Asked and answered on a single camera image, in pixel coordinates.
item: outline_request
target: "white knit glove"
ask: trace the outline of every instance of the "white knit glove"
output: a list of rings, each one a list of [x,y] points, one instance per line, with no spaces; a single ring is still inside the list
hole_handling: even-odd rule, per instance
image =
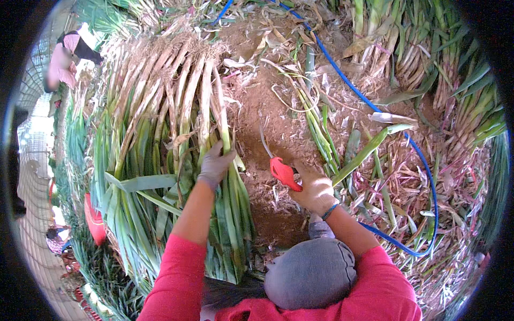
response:
[[[201,172],[196,181],[202,180],[207,183],[211,190],[214,191],[222,181],[228,166],[235,158],[235,150],[231,150],[228,154],[220,156],[222,153],[223,141],[218,140],[217,143],[205,154],[201,162]]]
[[[334,197],[334,188],[330,178],[305,167],[298,160],[295,160],[294,164],[302,178],[303,189],[301,192],[289,190],[290,197],[296,203],[318,216],[323,216],[332,206],[339,204],[339,200]]]

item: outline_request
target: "dirt ground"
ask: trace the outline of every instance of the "dirt ground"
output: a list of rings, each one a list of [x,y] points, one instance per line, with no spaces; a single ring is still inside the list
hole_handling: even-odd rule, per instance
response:
[[[232,57],[241,56],[248,60],[252,56],[260,41],[261,29],[266,27],[260,23],[261,20],[258,15],[249,16],[247,20],[224,27],[219,32],[222,41],[229,45]],[[287,18],[272,19],[272,23],[282,34],[289,34],[296,26],[294,21]],[[343,23],[339,27],[337,37],[324,36],[329,32],[330,35],[333,35],[334,30],[320,31],[320,38],[327,40],[324,41],[324,44],[329,52],[340,52],[351,43],[351,26],[348,23],[351,22]],[[305,46],[302,47],[303,50],[300,53],[299,60],[303,66],[306,49]],[[269,49],[262,57],[277,62],[279,55]],[[316,48],[316,68],[327,63],[326,58]],[[226,72],[222,74],[222,77],[226,77],[230,73],[228,70]],[[313,141],[305,116],[298,114],[296,119],[292,117],[287,107],[271,90],[273,84],[278,84],[282,87],[282,98],[286,102],[290,102],[293,94],[286,78],[279,75],[276,69],[262,62],[258,64],[254,78],[245,86],[240,85],[243,77],[242,74],[236,75],[224,79],[224,82],[226,95],[237,99],[242,105],[239,108],[236,104],[231,104],[231,125],[235,126],[237,131],[236,137],[241,157],[246,166],[243,180],[250,196],[253,219],[258,234],[255,245],[257,247],[288,248],[308,239],[308,213],[301,212],[297,204],[288,196],[288,187],[283,186],[271,175],[269,156],[260,139],[259,124],[267,124],[264,127],[267,143],[271,152],[275,156],[283,158],[284,163],[291,164],[293,159],[298,158],[321,171],[324,160]],[[321,83],[321,77],[317,77],[315,81]],[[342,160],[353,126],[362,132],[360,150],[368,142],[362,130],[361,122],[370,130],[372,135],[378,133],[385,125],[370,121],[372,111],[369,107],[360,103],[359,99],[350,92],[350,89],[343,84],[337,75],[330,74],[329,81],[331,84],[330,95],[338,101],[333,101],[336,111],[333,114],[333,122],[329,126],[329,131]],[[388,80],[374,81],[371,86],[366,83],[366,81],[369,81],[367,79],[355,79],[355,81],[358,87],[364,89],[363,93],[369,99],[386,97],[391,93]],[[420,109],[427,119],[429,121],[439,119],[440,117],[434,115],[432,110],[425,108],[425,105],[431,105],[430,101],[426,102],[426,104],[422,102]],[[388,108],[382,108],[382,110],[417,119],[412,105],[405,103],[390,105]],[[345,119],[347,119],[346,127],[343,125]],[[428,128],[421,124],[419,130],[412,132],[412,135],[425,155],[430,155],[428,161],[431,164],[433,163],[433,152],[427,153],[426,148],[428,132]],[[413,172],[417,172],[416,166],[421,165],[421,162],[416,153],[409,154],[410,150],[405,144],[405,138],[395,135],[387,138],[379,151],[380,155],[384,153],[395,154],[401,160],[407,156],[406,167]],[[354,175],[356,177],[359,177],[359,175],[369,177],[373,165],[373,158],[370,157]],[[413,187],[416,185],[419,185],[419,180],[407,184],[407,186]],[[403,188],[407,186],[402,184],[399,187],[397,183],[396,190],[392,189],[392,197],[405,193]],[[403,205],[404,202],[399,199],[396,201],[397,205]]]

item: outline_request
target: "bracelet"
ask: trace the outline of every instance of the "bracelet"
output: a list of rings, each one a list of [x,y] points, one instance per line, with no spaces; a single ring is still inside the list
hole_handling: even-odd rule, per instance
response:
[[[330,209],[328,209],[328,211],[325,212],[325,214],[323,214],[323,216],[321,217],[322,220],[326,220],[330,214],[332,214],[332,211],[336,208],[337,204],[334,204]]]

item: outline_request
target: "blue hose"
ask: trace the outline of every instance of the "blue hose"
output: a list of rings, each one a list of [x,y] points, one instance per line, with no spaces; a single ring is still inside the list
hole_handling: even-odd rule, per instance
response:
[[[227,9],[230,7],[230,5],[232,4],[232,1],[233,0],[228,0],[227,4],[225,5],[225,7],[223,8],[223,10],[221,11],[221,13],[219,14],[218,18],[216,19],[216,21],[214,21],[212,24],[215,25],[219,19],[221,19],[221,17],[225,14],[225,12],[227,12]],[[283,3],[280,3],[280,6],[282,8],[284,8],[285,10],[287,10],[290,14],[294,15],[296,18],[300,19],[300,20],[304,20],[304,18],[302,16],[300,16],[299,14],[297,14],[294,10],[292,10],[291,8],[289,8],[288,6],[286,6],[285,4]],[[307,23],[307,22],[304,22],[303,25],[305,26],[305,28],[307,28],[307,30],[309,31],[312,31],[312,28],[310,27],[310,25]],[[316,37],[316,43],[318,44],[320,50],[323,52],[323,54],[325,55],[325,57],[327,58],[328,62],[330,62],[330,64],[332,65],[332,67],[336,70],[337,74],[339,75],[339,77],[341,77],[341,79],[345,82],[346,85],[348,85],[348,87],[350,87],[350,89],[357,95],[359,96],[360,99],[363,100],[363,102],[365,102],[372,110],[376,111],[376,112],[382,112],[380,109],[377,108],[377,106],[375,106],[368,98],[366,98],[351,82],[350,80],[348,80],[348,78],[343,74],[343,72],[341,71],[341,69],[339,69],[339,67],[336,65],[336,63],[334,62],[334,60],[332,59],[332,57],[330,56],[330,54],[326,51],[325,49],[325,46],[323,46],[323,44],[321,43],[321,40],[318,38],[318,35],[314,33],[314,36]],[[412,138],[410,138],[409,135],[407,135],[407,133],[404,133],[405,135],[405,138],[407,138],[409,140],[409,143],[412,145],[412,147],[414,148],[414,150],[416,151],[416,153],[419,155],[419,158],[421,159],[421,162],[423,163],[423,166],[425,166],[425,169],[427,171],[427,176],[428,176],[428,179],[430,180],[430,188],[432,190],[432,198],[434,199],[434,233],[432,235],[432,240],[430,241],[430,244],[428,245],[428,248],[426,249],[426,251],[424,252],[416,252],[414,250],[411,250],[409,249],[408,247],[406,247],[405,245],[403,245],[402,243],[400,243],[398,240],[392,238],[391,236],[387,235],[386,233],[372,227],[372,226],[369,226],[367,224],[364,224],[364,223],[361,223],[359,222],[363,227],[365,227],[367,230],[375,233],[376,235],[380,236],[381,238],[389,241],[390,243],[396,245],[398,248],[404,250],[405,252],[409,253],[410,255],[412,256],[415,256],[415,257],[422,257],[422,256],[425,256],[427,254],[430,253],[430,251],[432,250],[432,248],[434,247],[434,243],[435,243],[435,238],[436,238],[436,231],[437,231],[437,226],[439,224],[439,210],[437,208],[437,194],[435,192],[435,184],[434,184],[434,180],[432,178],[432,172],[430,171],[430,168],[428,166],[428,163],[427,163],[427,160],[425,159],[425,156],[423,155],[423,153],[421,152],[421,150],[419,149],[419,147],[416,145],[416,143],[412,140]]]

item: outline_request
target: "gray cap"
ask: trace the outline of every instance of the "gray cap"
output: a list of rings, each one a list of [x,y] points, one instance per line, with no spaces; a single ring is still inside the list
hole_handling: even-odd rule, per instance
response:
[[[286,310],[319,309],[350,293],[355,257],[343,242],[321,237],[301,242],[268,264],[264,289]]]

